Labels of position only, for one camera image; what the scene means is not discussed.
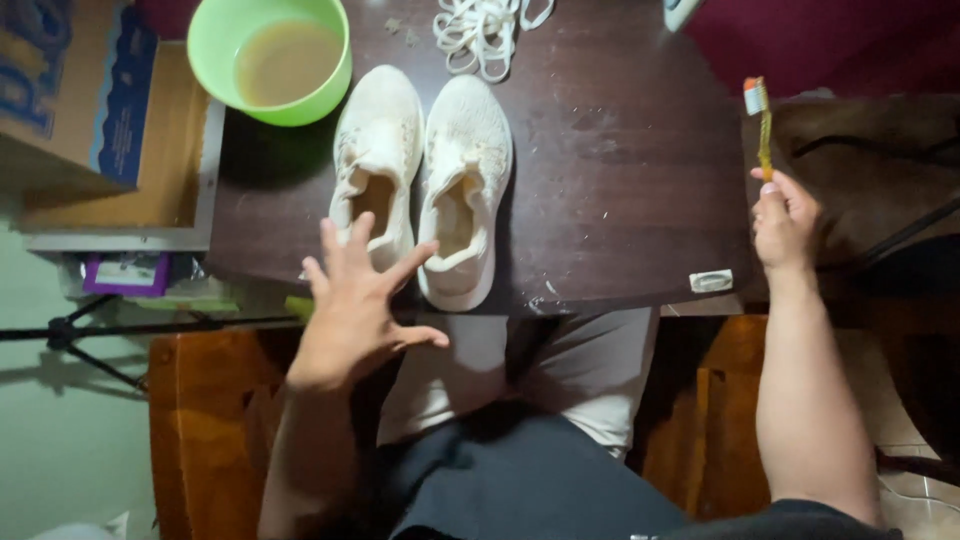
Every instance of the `tripod leg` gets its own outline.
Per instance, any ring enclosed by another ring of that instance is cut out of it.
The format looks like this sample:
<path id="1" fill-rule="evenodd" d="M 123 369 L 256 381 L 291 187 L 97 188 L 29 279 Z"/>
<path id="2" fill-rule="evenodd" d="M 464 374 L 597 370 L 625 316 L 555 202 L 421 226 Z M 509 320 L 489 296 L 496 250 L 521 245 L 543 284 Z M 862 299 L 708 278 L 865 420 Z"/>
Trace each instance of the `tripod leg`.
<path id="1" fill-rule="evenodd" d="M 107 302 L 113 300 L 114 298 L 117 298 L 117 296 L 118 295 L 116 294 L 105 294 L 100 298 L 94 300 L 93 302 L 87 304 L 86 306 L 83 306 L 80 309 L 77 309 L 76 311 L 74 311 L 73 313 L 70 313 L 64 318 L 71 323 L 75 323 L 77 322 L 77 319 L 83 317 L 84 315 L 92 311 L 95 311 L 98 307 L 106 304 Z"/>
<path id="2" fill-rule="evenodd" d="M 137 390 L 146 391 L 147 389 L 142 378 L 134 379 L 128 375 L 124 375 L 119 371 L 117 371 L 113 366 L 107 363 L 104 363 L 103 361 L 98 360 L 93 356 L 88 355 L 87 353 L 85 353 L 84 351 L 81 351 L 74 345 L 69 345 L 64 350 L 70 355 L 76 356 L 80 360 L 83 360 L 84 362 L 92 365 L 93 367 L 99 369 L 100 371 L 103 371 L 104 373 L 111 375 L 115 379 L 125 382 L 126 384 L 132 386 L 133 388 L 136 388 Z"/>

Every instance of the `shoe opening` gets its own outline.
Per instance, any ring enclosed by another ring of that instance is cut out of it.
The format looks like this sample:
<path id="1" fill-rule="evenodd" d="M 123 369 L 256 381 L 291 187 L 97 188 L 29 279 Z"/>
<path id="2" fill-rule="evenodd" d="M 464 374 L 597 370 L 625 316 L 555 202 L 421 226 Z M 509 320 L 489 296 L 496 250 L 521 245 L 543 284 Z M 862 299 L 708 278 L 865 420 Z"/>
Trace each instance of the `shoe opening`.
<path id="1" fill-rule="evenodd" d="M 448 258 L 470 246 L 475 229 L 473 208 L 468 197 L 480 191 L 480 183 L 469 174 L 463 175 L 434 202 L 437 208 L 437 255 Z"/>
<path id="2" fill-rule="evenodd" d="M 360 214 L 371 211 L 374 221 L 370 239 L 383 236 L 387 231 L 390 208 L 393 207 L 396 197 L 396 184 L 393 179 L 386 175 L 368 175 L 357 171 L 350 183 L 362 190 L 359 195 L 350 198 L 350 221 L 356 221 Z"/>

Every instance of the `white shoelace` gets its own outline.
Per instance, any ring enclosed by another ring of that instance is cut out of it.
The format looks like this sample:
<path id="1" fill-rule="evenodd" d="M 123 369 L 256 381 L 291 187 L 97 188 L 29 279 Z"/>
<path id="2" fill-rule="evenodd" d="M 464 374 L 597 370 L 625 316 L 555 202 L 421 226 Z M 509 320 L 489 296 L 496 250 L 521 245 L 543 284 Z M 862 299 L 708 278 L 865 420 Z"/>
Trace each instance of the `white shoelace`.
<path id="1" fill-rule="evenodd" d="M 514 55 L 516 13 L 520 12 L 520 28 L 533 30 L 543 24 L 553 12 L 554 0 L 534 20 L 527 19 L 530 0 L 438 0 L 443 13 L 433 19 L 433 34 L 437 46 L 446 53 L 446 69 L 454 75 L 469 73 L 480 64 L 480 76 L 489 83 L 499 83 L 510 73 L 510 58 Z M 487 36 L 500 38 L 499 45 L 487 42 Z M 469 63 L 454 67 L 455 55 L 468 50 Z M 503 73 L 492 75 L 487 62 L 503 61 Z"/>

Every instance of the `hand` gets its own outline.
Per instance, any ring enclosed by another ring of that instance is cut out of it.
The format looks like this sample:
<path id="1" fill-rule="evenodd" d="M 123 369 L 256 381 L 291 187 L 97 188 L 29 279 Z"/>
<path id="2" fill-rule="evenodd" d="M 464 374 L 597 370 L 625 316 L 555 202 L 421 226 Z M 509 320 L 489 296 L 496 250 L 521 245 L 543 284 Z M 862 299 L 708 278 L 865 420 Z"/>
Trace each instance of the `hand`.
<path id="1" fill-rule="evenodd" d="M 411 345 L 449 345 L 449 338 L 439 330 L 403 328 L 389 308 L 394 293 L 437 251 L 436 242 L 418 245 L 379 274 L 367 253 L 373 227 L 371 212 L 357 218 L 346 246 L 337 242 L 336 227 L 329 218 L 320 225 L 326 274 L 315 258 L 303 260 L 316 306 L 287 373 L 292 390 L 349 389 Z"/>
<path id="2" fill-rule="evenodd" d="M 761 169 L 750 174 L 763 178 Z M 756 254 L 768 279 L 776 274 L 813 271 L 813 230 L 820 205 L 796 181 L 774 171 L 754 205 Z"/>

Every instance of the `green plastic bowl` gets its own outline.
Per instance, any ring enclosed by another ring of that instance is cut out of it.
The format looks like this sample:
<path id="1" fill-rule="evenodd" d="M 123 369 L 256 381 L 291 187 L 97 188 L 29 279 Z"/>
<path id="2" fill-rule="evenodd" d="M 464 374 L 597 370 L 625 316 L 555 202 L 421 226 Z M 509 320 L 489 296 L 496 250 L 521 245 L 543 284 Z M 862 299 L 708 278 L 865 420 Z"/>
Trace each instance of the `green plastic bowl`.
<path id="1" fill-rule="evenodd" d="M 325 83 L 297 101 L 250 106 L 237 91 L 237 52 L 264 27 L 291 19 L 323 24 L 340 36 L 340 62 Z M 194 75 L 210 95 L 275 126 L 303 126 L 330 114 L 347 94 L 353 72 L 349 23 L 339 0 L 203 0 L 190 21 L 186 51 Z"/>

